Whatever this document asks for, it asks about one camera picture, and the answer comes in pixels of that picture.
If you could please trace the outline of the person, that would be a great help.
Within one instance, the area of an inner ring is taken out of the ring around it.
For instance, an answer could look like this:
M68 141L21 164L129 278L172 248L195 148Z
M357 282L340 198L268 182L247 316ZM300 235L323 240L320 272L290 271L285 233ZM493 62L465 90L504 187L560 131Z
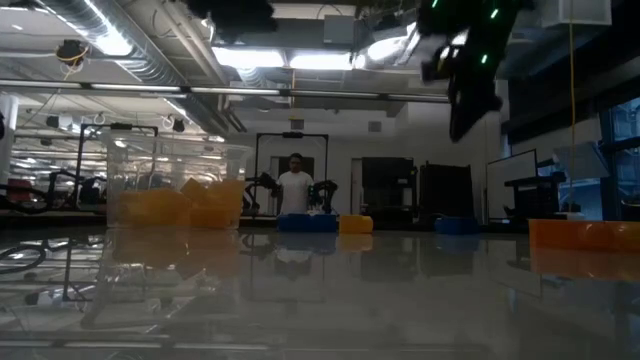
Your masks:
M277 180L282 195L280 214L305 214L308 211L308 191L313 178L302 169L303 157L293 153L289 157L289 170Z
M90 177L81 182L79 202L82 205L101 205L106 203L106 191L100 188L100 182L105 182L105 179L100 177Z

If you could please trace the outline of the clear plastic bin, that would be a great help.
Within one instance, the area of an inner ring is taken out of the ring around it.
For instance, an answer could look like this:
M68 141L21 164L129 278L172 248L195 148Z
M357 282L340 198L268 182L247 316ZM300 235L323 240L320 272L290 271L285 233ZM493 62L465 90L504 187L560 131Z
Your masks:
M206 188L226 179L245 181L253 149L247 146L143 136L112 130L102 137L107 148L107 224L116 220L118 198L123 192L168 188L180 192L190 178Z

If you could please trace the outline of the yellow black ceiling reel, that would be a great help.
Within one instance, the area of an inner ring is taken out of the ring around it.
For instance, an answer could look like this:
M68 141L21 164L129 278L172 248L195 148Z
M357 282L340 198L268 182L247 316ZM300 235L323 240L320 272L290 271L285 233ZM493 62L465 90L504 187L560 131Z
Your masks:
M69 67L80 66L88 54L91 47L79 40L65 39L54 51L55 57Z

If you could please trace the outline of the blue plastic building block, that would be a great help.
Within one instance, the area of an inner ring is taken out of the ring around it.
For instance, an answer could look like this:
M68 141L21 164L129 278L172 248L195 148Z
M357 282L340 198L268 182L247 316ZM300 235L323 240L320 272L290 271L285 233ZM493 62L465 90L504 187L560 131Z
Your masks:
M279 232L308 232L311 226L309 214L283 214L277 218L277 230Z
M480 226L472 217L441 217L434 222L435 231L446 235L470 235L480 231Z
M338 229L337 216L316 214L309 217L310 231L317 233L335 233Z

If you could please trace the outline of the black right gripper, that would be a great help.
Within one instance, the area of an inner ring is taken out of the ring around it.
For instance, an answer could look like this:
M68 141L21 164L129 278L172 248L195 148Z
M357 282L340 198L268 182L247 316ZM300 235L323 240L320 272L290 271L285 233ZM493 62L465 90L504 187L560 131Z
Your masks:
M429 58L422 61L422 80L425 83L436 80L449 82L449 137L453 143L462 140L473 126L468 103L463 99L464 92L476 93L475 122L489 112L501 110L503 100L491 93L489 84L505 57L509 37L509 30L464 29L447 38Z

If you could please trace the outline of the large ribbed air duct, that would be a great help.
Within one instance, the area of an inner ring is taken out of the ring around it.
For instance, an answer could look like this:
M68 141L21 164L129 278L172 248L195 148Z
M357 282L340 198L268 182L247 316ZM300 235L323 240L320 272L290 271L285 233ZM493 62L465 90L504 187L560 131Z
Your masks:
M186 80L115 0L36 0L142 83Z

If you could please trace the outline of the whiteboard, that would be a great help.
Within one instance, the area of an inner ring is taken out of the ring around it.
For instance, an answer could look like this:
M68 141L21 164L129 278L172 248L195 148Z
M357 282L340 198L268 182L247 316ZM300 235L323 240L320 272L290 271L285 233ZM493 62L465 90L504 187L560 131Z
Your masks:
M507 158L489 162L486 170L488 202L495 204L498 202L503 203L510 193L505 185L507 181L537 175L537 151L535 149L528 150Z

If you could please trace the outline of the white angled panel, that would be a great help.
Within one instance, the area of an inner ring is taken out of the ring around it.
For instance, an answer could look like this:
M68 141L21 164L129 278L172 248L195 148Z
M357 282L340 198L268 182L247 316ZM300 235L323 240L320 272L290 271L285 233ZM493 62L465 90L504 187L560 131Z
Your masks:
M553 159L565 169L570 180L600 179L610 176L604 156L598 144L593 141L555 148Z

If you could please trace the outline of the black cabinet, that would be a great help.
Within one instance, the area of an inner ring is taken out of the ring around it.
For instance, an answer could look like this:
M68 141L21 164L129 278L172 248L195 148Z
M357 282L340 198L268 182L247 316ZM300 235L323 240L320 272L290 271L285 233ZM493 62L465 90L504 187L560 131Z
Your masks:
M473 189L470 166L426 162L420 167L420 211L425 215L473 217Z

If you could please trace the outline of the long metal ceiling pipe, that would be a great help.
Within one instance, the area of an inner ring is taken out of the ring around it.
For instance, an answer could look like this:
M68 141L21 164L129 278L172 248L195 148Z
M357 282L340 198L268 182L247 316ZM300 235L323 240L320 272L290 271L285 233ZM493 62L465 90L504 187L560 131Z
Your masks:
M134 85L114 83L90 83L70 81L38 81L0 79L0 88L16 89L53 89L102 91L118 93L151 93L156 95L242 95L262 97L306 97L353 99L366 101L411 102L411 103L444 103L449 99L446 95L408 94L408 93L379 93L355 91L329 91L309 89L277 89L277 88L246 88L246 87L201 87L176 85Z

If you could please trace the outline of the white ceiling box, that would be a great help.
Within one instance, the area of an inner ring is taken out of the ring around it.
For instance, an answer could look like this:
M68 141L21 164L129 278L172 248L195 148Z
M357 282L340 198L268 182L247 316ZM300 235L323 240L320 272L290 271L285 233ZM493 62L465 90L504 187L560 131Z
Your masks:
M611 0L538 0L537 9L542 27L612 24Z

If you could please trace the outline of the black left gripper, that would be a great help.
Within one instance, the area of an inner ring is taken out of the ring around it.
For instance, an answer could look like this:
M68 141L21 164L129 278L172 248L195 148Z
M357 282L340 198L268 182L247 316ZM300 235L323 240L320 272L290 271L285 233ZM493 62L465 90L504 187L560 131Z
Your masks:
M233 44L245 33L276 31L268 0L184 0L184 4L196 17L210 20L225 43Z

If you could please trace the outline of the black gantry frame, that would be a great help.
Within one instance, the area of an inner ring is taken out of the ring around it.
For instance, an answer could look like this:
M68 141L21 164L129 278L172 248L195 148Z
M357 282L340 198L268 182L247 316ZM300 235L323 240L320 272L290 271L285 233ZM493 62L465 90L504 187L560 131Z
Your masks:
M82 170L82 161L83 161L83 151L84 151L84 144L85 142L88 140L88 138L85 136L85 132L88 129L92 129L92 130L102 130L104 128L107 128L109 130L116 130L116 131L133 131L134 129L136 130L140 130L144 135L146 135L146 131L151 131L153 133L153 137L157 138L159 135L159 129L157 126L148 126L148 125L134 125L134 124L128 124L128 123L122 123L122 122L115 122L115 123L111 123L111 124L89 124L89 123L82 123L80 125L80 133L79 133L79 140L78 140L78 149L77 149L77 158L76 158L76 170L75 170L75 175L74 175L74 186L73 186L73 191L71 193L72 195L72 200L70 202L70 204L73 206L73 208L75 210L81 210L80 207L80 186L82 183L82 180L80 179L81 177L81 170Z
M324 152L324 181L328 181L328 155L329 155L329 135L327 134L304 134L302 132L296 132L296 131L289 131L289 132L282 132L282 133L257 133L256 134L256 140L255 140L255 162L254 162L254 178L255 181L254 184L259 184L259 181L257 180L258 176L258 170L259 170L259 163L260 163L260 145L261 145L261 139L263 137L278 137L278 138L283 138L283 139L302 139L304 137L313 137L313 138L321 138L324 140L325 142L325 152ZM296 157L294 156L293 158L289 158L289 164L290 164L290 170L293 172L297 172L297 171L301 171L303 170L303 166L302 166L302 162L303 162L303 157L301 156L301 154L298 154L300 156ZM258 187L264 187L263 185L256 185L253 188L253 196L257 195L257 188ZM331 196L333 193L331 193L328 190L325 190L325 195L323 198L323 204L327 205L329 204L329 200L331 199Z

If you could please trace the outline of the grey ceiling box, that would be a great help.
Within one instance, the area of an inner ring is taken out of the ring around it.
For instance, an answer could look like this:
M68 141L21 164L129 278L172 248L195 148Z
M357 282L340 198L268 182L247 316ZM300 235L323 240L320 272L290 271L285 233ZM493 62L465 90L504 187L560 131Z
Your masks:
M351 47L354 43L354 18L345 15L325 15L323 43L327 46Z

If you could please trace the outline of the ceiling light panel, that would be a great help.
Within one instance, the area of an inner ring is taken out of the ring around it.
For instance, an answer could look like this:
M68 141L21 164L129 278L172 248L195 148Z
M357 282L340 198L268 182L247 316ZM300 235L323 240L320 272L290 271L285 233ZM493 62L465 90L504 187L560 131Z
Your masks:
M289 62L293 69L350 71L350 53L302 53L295 55Z
M280 68L285 65L281 53L276 50L213 47L212 51L219 64L234 68Z

